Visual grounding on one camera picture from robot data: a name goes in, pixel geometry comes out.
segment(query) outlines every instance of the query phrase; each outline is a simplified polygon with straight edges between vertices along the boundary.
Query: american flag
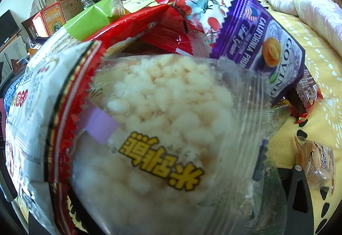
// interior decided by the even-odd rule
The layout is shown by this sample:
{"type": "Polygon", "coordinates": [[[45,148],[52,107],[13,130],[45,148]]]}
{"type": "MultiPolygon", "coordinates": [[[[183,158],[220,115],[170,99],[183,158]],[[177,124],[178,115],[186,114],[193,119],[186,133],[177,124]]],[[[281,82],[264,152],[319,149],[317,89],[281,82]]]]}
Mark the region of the american flag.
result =
{"type": "Polygon", "coordinates": [[[258,12],[252,7],[245,8],[245,16],[249,21],[257,21],[258,20],[258,12]]]}

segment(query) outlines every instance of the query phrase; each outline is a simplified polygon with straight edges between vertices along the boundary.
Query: purple snack package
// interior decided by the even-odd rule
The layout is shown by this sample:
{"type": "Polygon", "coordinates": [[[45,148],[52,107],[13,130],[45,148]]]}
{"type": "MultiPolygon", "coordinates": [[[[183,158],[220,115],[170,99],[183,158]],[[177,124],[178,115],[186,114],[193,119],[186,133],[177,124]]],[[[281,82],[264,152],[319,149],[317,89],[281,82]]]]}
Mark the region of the purple snack package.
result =
{"type": "Polygon", "coordinates": [[[304,73],[305,50],[256,0],[233,0],[210,57],[266,74],[273,103],[304,73]]]}

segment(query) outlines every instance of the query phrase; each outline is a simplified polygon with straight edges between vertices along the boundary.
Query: purple label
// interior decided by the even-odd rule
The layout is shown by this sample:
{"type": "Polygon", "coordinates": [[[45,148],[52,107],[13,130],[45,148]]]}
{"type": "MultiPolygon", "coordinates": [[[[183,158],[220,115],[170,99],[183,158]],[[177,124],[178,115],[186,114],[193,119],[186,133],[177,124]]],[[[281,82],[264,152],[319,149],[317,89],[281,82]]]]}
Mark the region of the purple label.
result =
{"type": "Polygon", "coordinates": [[[90,101],[86,100],[86,104],[77,123],[78,129],[85,129],[99,144],[105,145],[119,123],[90,101]]]}
{"type": "Polygon", "coordinates": [[[305,51],[255,0],[234,0],[210,57],[227,57],[269,77],[273,102],[300,80],[305,51]]]}

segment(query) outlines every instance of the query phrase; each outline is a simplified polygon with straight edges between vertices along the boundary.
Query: television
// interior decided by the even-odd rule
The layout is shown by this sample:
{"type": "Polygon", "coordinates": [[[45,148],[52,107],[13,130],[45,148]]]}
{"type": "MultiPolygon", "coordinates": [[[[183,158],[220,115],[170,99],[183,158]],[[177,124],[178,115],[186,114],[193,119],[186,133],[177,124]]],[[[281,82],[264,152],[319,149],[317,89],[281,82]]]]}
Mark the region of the television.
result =
{"type": "Polygon", "coordinates": [[[0,16],[0,47],[4,45],[8,38],[11,38],[18,31],[19,27],[13,19],[11,11],[6,11],[0,16]]]}

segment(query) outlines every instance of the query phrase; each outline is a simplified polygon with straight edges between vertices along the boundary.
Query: yellow blanket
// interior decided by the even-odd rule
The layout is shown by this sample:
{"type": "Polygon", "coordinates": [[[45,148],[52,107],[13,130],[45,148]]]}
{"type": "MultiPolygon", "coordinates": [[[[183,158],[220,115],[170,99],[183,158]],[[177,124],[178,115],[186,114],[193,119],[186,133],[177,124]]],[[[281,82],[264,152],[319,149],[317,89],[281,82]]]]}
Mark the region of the yellow blanket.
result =
{"type": "MultiPolygon", "coordinates": [[[[156,5],[155,0],[127,0],[124,3],[125,9],[130,12],[156,5]]],[[[342,58],[326,40],[299,18],[271,10],[272,7],[268,9],[269,13],[305,48],[305,64],[324,97],[322,102],[315,104],[308,123],[301,128],[308,134],[308,139],[332,147],[336,160],[334,195],[329,197],[328,194],[326,200],[323,200],[318,190],[311,190],[316,231],[322,220],[332,216],[342,199],[342,58]],[[322,207],[326,202],[330,208],[321,218],[322,207]]],[[[294,122],[294,118],[289,118],[270,141],[269,150],[277,167],[292,168],[295,164],[296,146],[293,136],[300,128],[294,122]]]]}

